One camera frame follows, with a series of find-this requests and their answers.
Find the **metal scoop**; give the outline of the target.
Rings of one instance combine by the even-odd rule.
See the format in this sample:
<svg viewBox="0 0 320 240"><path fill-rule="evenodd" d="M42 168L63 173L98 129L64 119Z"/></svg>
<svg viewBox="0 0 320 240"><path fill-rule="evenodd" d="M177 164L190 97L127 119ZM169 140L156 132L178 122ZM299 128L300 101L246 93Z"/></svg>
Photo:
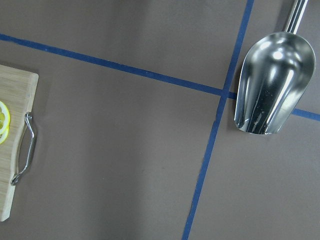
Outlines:
<svg viewBox="0 0 320 240"><path fill-rule="evenodd" d="M247 52L240 72L234 123L250 134L276 134L305 93L316 67L312 46L297 34L308 2L294 1L283 31Z"/></svg>

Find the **upper lemon slice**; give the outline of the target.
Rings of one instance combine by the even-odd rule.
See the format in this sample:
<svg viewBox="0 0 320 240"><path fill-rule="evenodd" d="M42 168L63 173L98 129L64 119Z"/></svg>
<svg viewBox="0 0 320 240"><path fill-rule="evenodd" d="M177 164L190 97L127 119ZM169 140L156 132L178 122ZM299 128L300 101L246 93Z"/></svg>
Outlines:
<svg viewBox="0 0 320 240"><path fill-rule="evenodd" d="M10 111L8 107L1 101L0 102L0 134L2 135L10 125Z"/></svg>

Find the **wooden cutting board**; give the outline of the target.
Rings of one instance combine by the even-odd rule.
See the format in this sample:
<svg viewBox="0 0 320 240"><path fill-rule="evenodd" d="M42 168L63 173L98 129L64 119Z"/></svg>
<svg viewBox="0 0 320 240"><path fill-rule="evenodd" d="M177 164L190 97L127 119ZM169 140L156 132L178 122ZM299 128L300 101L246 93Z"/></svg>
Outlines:
<svg viewBox="0 0 320 240"><path fill-rule="evenodd" d="M0 66L0 101L10 113L7 139L0 144L0 221L10 217L16 185L33 160L37 135L32 107L39 75L17 68ZM26 130L30 131L25 167L19 170L19 153Z"/></svg>

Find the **lower stacked lemon slice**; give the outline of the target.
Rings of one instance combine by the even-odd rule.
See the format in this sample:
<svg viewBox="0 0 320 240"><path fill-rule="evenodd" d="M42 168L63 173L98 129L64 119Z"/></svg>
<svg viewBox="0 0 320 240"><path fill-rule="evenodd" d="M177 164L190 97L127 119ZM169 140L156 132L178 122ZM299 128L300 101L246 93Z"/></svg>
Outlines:
<svg viewBox="0 0 320 240"><path fill-rule="evenodd" d="M0 135L0 144L3 144L6 141L8 135L9 135L9 131L10 131L10 128L7 127L4 130L4 132Z"/></svg>

